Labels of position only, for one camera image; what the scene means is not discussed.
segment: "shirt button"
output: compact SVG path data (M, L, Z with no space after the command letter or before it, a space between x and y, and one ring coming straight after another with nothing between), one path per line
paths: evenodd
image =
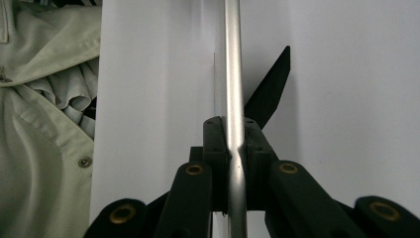
M77 163L81 168L88 168L92 165L92 159L89 157L84 157L80 159Z

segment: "white wall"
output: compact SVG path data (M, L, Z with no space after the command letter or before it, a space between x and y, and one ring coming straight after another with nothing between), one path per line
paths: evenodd
M420 3L242 2L247 100L285 46L292 71L264 132L334 198L379 195L420 216ZM92 218L170 188L213 115L211 1L104 4ZM266 236L263 215L250 237Z

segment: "grommet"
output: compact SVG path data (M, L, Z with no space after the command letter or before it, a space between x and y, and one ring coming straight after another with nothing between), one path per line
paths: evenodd
M397 221L401 217L398 210L381 201L374 201L368 207L374 214L388 221Z
M199 165L192 165L185 169L186 173L191 176L198 176L200 174L203 174L204 169Z
M115 208L109 215L109 220L114 224L123 224L136 215L136 207L132 204L124 204Z
M92 159L89 157L84 157L80 159L77 163L81 168L88 168L92 165Z
M281 164L278 168L286 174L296 174L298 171L297 167L290 163Z

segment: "light green shirt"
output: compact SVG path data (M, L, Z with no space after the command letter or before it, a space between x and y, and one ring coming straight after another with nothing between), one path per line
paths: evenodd
M0 0L0 237L82 237L93 141L24 83L99 56L101 9Z

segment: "silver metal rod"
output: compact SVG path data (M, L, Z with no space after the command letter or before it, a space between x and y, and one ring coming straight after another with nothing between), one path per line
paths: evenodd
M227 143L232 160L229 168L229 236L247 237L247 199L244 175L245 126L241 82L241 22L239 0L225 1Z

